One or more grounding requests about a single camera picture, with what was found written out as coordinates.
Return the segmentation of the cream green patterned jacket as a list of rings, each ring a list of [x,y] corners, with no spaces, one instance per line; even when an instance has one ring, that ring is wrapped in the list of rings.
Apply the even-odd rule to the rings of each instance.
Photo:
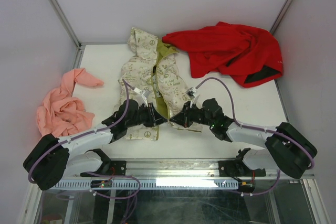
[[[186,95],[187,84],[179,74],[176,64],[177,49],[165,44],[157,36],[143,30],[132,28],[128,40],[134,53],[121,68],[119,85],[121,87],[118,106],[125,109],[125,101],[135,99],[134,88],[151,91],[148,103],[168,120],[178,114],[184,103],[189,101]],[[128,128],[124,138],[127,140],[153,140],[159,138],[160,128],[138,125]]]

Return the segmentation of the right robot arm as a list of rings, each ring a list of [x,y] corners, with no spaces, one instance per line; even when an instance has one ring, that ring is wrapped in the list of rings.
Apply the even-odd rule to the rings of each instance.
[[[235,171],[247,175],[256,169],[278,169],[299,179],[313,166],[317,149],[290,123],[261,127],[236,122],[223,113],[216,99],[205,100],[201,108],[186,102],[170,121],[184,128],[193,123],[207,125],[213,135],[230,143],[247,143],[258,149],[245,148],[235,159]]]

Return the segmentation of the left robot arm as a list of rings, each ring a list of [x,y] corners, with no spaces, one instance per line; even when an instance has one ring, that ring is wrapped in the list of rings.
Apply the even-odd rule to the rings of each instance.
[[[118,169],[101,149],[123,138],[135,126],[153,128],[167,122],[152,103],[126,100],[110,117],[95,127],[70,136],[43,136],[23,162],[28,180],[41,190],[54,187],[73,175],[113,176]]]

